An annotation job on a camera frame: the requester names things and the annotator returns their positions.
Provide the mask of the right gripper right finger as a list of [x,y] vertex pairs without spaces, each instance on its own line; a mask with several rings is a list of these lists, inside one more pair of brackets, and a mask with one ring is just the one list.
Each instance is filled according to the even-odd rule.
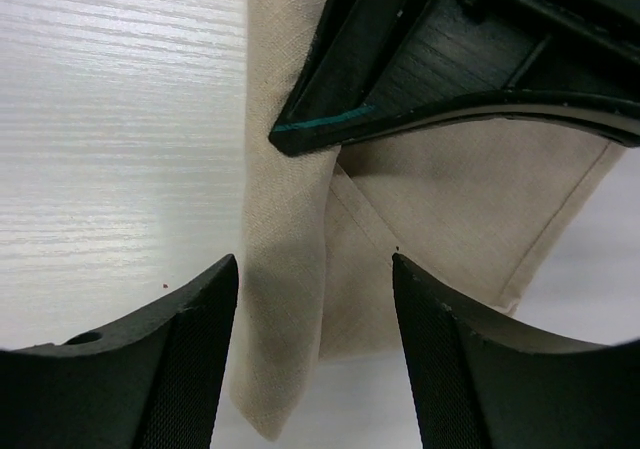
[[426,448],[635,448],[639,345],[606,346],[512,319],[404,255],[393,294]]

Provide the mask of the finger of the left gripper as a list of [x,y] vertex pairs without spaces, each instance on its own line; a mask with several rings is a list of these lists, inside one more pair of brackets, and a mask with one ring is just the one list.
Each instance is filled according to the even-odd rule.
[[639,143],[639,0],[326,0],[269,134],[295,157],[492,118]]

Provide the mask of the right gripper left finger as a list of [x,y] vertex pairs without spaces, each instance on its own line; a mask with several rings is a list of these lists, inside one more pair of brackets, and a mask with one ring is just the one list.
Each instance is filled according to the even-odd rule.
[[226,255],[63,344],[2,351],[2,447],[209,447],[237,295]]

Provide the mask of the beige cloth napkin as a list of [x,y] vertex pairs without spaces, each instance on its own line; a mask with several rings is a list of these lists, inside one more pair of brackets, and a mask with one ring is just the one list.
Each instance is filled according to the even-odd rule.
[[267,139],[326,0],[248,0],[247,182],[230,398],[276,440],[321,361],[400,345],[391,257],[505,314],[623,155],[548,124],[463,123],[300,158]]

